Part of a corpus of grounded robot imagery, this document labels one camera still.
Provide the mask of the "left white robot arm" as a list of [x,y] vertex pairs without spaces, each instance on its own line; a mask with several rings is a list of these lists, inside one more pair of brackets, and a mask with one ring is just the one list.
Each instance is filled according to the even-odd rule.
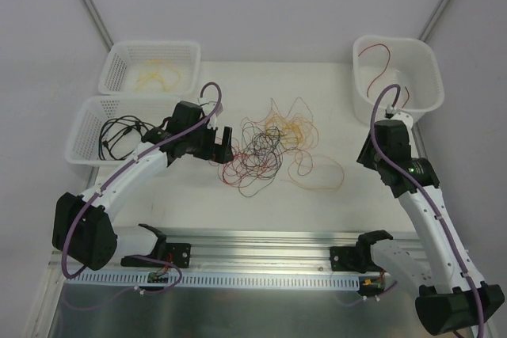
[[230,127],[216,142],[219,102],[200,98],[194,104],[180,101],[173,114],[152,127],[104,184],[75,196],[59,197],[55,207],[53,247],[84,268],[99,270],[111,259],[123,266],[162,266],[170,258],[166,235],[147,224],[115,230],[113,221],[128,198],[142,184],[160,174],[178,158],[191,155],[225,164],[232,160]]

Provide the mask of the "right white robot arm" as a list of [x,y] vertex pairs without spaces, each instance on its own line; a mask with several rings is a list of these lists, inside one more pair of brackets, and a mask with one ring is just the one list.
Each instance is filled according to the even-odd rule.
[[475,329],[487,337],[487,321],[505,302],[497,284],[488,284],[453,226],[440,182],[429,161],[412,155],[406,122],[394,116],[374,122],[358,162],[380,175],[408,214],[425,251],[423,266],[384,231],[364,235],[356,263],[380,267],[414,299],[419,321],[433,336]]

